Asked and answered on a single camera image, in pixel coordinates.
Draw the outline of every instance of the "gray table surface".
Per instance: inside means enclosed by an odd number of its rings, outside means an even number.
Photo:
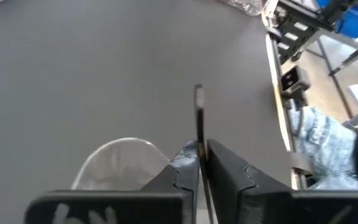
[[[0,223],[110,140],[172,158],[195,138],[195,83],[206,136],[290,185],[259,17],[209,0],[0,4]]]

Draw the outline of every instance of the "metal blade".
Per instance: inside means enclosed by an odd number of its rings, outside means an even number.
[[[205,93],[201,84],[195,85],[194,89],[194,105],[196,112],[196,130],[197,130],[197,141],[198,141],[198,156],[200,157],[201,175],[203,178],[203,185],[206,197],[206,205],[208,208],[209,222],[214,223],[211,197],[208,185],[208,176],[206,170],[206,162],[208,154],[205,148],[204,142],[204,104],[205,104]]]

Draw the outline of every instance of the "light blue jeans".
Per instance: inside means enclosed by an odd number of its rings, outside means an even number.
[[[356,133],[316,108],[305,107],[303,113],[303,127],[296,146],[314,164],[317,183],[310,189],[358,190],[353,160]],[[297,132],[300,112],[292,110],[290,114],[293,130]]]

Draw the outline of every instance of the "person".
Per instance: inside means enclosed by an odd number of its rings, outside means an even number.
[[[294,133],[300,112],[290,112]],[[303,108],[296,146],[314,164],[315,190],[358,190],[358,134],[313,107]]]

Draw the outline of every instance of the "blue bin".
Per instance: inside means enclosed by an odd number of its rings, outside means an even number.
[[[317,0],[319,7],[326,6],[330,0]],[[348,37],[358,38],[358,6],[354,6],[349,9],[343,16],[343,21],[339,20],[336,22],[336,30],[339,30],[341,23],[343,23],[341,34]]]

